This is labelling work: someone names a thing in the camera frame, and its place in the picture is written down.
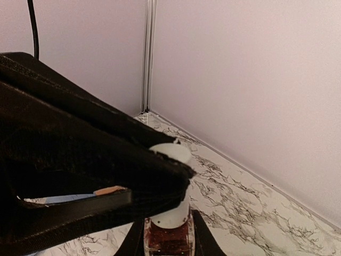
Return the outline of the mannequin hand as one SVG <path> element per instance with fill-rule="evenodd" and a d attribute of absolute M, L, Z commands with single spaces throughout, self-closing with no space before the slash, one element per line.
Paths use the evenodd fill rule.
<path fill-rule="evenodd" d="M 93 194 L 95 196 L 102 196 L 102 195 L 106 195 L 106 194 L 116 193 L 118 191 L 122 191 L 122 190 L 126 190 L 126 189 L 127 188 L 122 187 L 122 186 L 106 187 L 106 188 L 96 190 Z"/>

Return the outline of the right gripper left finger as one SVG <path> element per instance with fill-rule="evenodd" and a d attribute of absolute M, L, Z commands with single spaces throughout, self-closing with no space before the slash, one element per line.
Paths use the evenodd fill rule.
<path fill-rule="evenodd" d="M 114 256 L 145 256 L 144 219 L 135 221 Z"/>

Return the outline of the red nail polish bottle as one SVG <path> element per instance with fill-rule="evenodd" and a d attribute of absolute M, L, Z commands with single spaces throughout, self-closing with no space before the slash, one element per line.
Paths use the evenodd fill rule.
<path fill-rule="evenodd" d="M 145 219 L 143 245 L 145 255 L 195 255 L 188 191 L 178 207 Z"/>

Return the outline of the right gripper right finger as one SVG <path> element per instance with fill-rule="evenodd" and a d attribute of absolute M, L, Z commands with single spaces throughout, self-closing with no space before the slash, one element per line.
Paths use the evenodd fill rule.
<path fill-rule="evenodd" d="M 191 210 L 195 234 L 195 256 L 226 256 L 198 210 Z"/>

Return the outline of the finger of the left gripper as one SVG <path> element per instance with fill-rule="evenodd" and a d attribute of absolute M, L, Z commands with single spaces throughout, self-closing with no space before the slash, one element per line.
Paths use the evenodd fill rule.
<path fill-rule="evenodd" d="M 178 165 L 175 138 L 104 103 L 23 52 L 1 55 L 1 152 L 35 165 Z"/>
<path fill-rule="evenodd" d="M 1 152 L 1 243 L 60 244 L 175 208 L 194 176 L 192 168 L 132 162 L 119 165 L 35 165 Z M 126 190 L 65 203 L 25 198 Z"/>

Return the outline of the blue sleeved forearm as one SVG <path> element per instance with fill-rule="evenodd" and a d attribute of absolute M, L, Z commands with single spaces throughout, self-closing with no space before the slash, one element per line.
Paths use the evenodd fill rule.
<path fill-rule="evenodd" d="M 35 204 L 56 204 L 76 201 L 80 199 L 85 199 L 89 197 L 94 197 L 94 194 L 77 194 L 77 195 L 65 195 L 65 196 L 52 196 L 44 198 L 25 198 L 25 202 L 35 203 Z"/>

